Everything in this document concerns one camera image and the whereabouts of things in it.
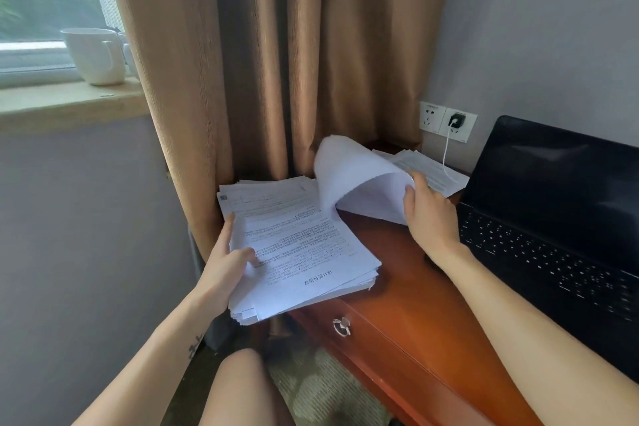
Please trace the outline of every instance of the white cable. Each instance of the white cable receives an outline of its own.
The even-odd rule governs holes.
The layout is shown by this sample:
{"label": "white cable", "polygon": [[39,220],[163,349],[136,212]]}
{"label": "white cable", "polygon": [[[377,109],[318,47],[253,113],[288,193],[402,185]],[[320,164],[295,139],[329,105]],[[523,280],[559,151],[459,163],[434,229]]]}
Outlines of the white cable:
{"label": "white cable", "polygon": [[448,132],[446,133],[446,147],[444,147],[443,149],[442,167],[443,167],[443,173],[446,174],[446,177],[448,177],[453,182],[457,182],[457,180],[453,179],[450,175],[448,175],[448,172],[446,172],[446,152],[448,152],[448,140],[449,140],[449,137],[451,136],[451,131],[452,131],[451,125],[452,125],[452,122],[448,123],[449,129],[448,129]]}

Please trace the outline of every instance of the window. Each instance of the window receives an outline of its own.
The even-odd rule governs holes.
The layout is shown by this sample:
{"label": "window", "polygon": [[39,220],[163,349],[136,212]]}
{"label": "window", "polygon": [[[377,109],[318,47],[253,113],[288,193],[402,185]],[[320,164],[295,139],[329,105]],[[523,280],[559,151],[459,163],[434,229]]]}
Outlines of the window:
{"label": "window", "polygon": [[79,80],[60,29],[108,26],[115,0],[0,0],[0,87]]}

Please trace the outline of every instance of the mug handle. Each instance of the mug handle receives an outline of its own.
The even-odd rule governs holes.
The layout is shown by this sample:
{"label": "mug handle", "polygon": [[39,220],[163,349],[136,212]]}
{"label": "mug handle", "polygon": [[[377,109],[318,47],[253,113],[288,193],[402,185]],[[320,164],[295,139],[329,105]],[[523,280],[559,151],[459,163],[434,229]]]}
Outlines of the mug handle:
{"label": "mug handle", "polygon": [[115,42],[113,41],[102,41],[102,44],[104,44],[107,47],[108,50],[108,58],[110,59],[111,62],[111,66],[109,66],[107,71],[113,71],[113,68],[116,66],[116,61],[118,61],[120,58],[120,54],[118,54],[118,51],[122,51],[122,49],[120,49],[119,44],[116,45]]}

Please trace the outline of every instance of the drawer handle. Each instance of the drawer handle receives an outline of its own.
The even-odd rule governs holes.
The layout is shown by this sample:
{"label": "drawer handle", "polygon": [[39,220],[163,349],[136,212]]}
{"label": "drawer handle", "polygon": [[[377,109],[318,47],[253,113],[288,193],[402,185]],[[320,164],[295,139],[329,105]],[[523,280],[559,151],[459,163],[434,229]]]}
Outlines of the drawer handle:
{"label": "drawer handle", "polygon": [[351,334],[351,329],[349,328],[351,323],[348,321],[348,318],[342,317],[342,319],[334,319],[333,320],[333,328],[337,333],[339,333],[342,337],[348,337]]}

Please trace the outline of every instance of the tattoo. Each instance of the tattoo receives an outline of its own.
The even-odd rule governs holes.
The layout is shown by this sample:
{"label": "tattoo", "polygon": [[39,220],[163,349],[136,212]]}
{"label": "tattoo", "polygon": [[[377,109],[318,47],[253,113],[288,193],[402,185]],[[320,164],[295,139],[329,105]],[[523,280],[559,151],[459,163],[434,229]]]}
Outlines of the tattoo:
{"label": "tattoo", "polygon": [[188,348],[188,359],[189,360],[191,360],[193,357],[195,357],[195,354],[197,352],[197,347],[199,346],[199,343],[202,341],[203,337],[204,337],[204,334],[196,335],[196,341],[194,343],[192,343],[191,346]]}

